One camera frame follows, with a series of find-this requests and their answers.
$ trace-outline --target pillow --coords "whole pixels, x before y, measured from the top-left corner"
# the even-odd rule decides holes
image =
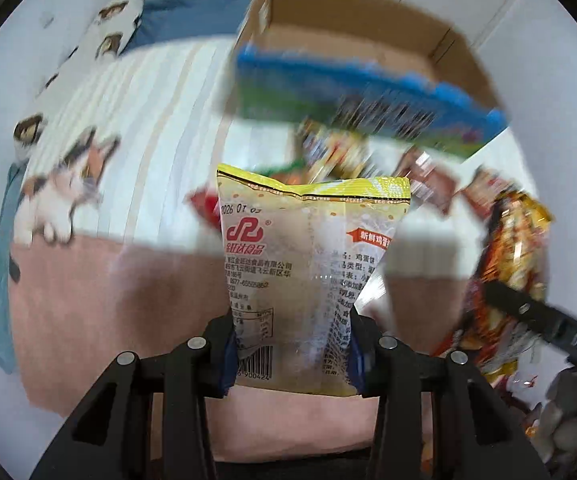
[[[114,60],[133,35],[142,0],[111,0],[98,12],[80,43],[49,78],[13,131],[18,161],[28,160],[47,123],[91,71]]]
[[[251,0],[145,0],[139,28],[124,52],[196,36],[235,34]]]

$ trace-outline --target barcode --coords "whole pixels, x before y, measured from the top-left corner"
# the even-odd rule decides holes
[[[237,375],[270,380],[273,375],[273,347],[262,346],[248,357],[240,359]]]

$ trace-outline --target blue pillow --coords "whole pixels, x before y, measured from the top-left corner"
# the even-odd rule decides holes
[[[235,34],[251,0],[145,0],[124,52],[163,41]]]

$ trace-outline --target striped bedsheet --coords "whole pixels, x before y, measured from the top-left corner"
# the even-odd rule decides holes
[[[75,208],[74,234],[222,253],[187,194],[210,184],[219,162],[252,168],[294,156],[288,125],[234,119],[232,45],[223,37],[138,49],[81,84],[47,126],[26,172],[49,172],[91,126],[97,142],[121,137],[99,183],[101,204]]]

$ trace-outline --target yellow snack bag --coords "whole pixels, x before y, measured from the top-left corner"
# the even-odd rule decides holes
[[[237,383],[354,395],[349,312],[409,208],[408,179],[287,186],[220,164],[217,186]]]

